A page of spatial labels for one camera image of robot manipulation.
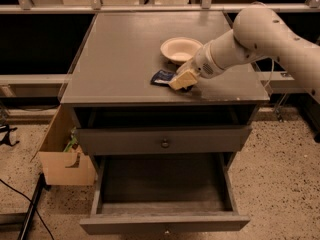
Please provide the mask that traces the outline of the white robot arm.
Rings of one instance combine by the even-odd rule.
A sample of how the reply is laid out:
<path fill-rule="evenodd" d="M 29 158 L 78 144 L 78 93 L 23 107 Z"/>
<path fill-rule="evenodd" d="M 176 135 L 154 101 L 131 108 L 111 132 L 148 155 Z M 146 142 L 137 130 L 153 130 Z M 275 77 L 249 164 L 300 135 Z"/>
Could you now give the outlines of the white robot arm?
<path fill-rule="evenodd" d="M 169 86 L 179 90 L 203 77 L 268 57 L 284 68 L 315 101 L 320 102 L 320 46 L 295 34 L 263 4 L 252 4 L 236 16 L 233 27 L 206 43 L 177 70 Z"/>

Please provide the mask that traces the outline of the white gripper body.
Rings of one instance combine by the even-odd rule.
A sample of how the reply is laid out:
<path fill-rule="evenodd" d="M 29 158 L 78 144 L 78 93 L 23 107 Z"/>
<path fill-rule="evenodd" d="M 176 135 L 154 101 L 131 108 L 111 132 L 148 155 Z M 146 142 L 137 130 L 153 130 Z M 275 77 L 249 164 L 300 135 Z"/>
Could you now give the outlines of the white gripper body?
<path fill-rule="evenodd" d="M 218 67 L 214 62 L 211 55 L 211 42 L 202 46 L 193 58 L 195 68 L 200 76 L 206 79 L 211 79 L 224 72 L 223 69 Z"/>

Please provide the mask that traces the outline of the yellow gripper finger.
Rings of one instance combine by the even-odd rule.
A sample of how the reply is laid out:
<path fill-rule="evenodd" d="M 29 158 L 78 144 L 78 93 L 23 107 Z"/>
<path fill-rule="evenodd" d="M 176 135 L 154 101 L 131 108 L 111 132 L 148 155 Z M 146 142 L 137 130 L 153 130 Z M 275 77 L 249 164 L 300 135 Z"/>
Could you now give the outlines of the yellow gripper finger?
<path fill-rule="evenodd" d="M 198 74 L 192 70 L 187 69 L 175 75 L 169 82 L 169 86 L 173 90 L 186 89 L 198 82 Z"/>
<path fill-rule="evenodd" d="M 180 74 L 183 73 L 185 71 L 195 71 L 195 63 L 194 63 L 194 59 L 191 58 L 188 61 L 186 61 L 184 64 L 182 64 L 177 70 L 176 73 Z"/>

